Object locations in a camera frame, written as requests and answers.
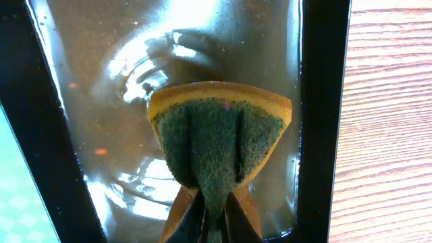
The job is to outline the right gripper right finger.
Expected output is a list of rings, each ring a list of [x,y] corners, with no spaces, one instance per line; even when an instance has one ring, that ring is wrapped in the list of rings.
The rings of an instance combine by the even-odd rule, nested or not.
[[[228,194],[224,208],[223,243],[263,243],[233,192]]]

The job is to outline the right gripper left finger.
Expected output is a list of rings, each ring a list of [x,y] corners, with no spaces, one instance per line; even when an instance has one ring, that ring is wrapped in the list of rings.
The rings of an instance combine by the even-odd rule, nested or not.
[[[165,243],[199,243],[205,240],[206,207],[201,191],[198,191],[191,205],[187,208],[178,226]]]

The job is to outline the green yellow sponge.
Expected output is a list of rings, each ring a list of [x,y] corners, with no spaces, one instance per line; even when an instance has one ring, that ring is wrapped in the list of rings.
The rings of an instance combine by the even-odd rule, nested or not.
[[[198,191],[206,207],[202,242],[223,242],[230,192],[262,238],[248,187],[290,125],[291,100],[246,84],[198,82],[157,91],[147,117],[168,169],[181,186],[161,241],[173,233]]]

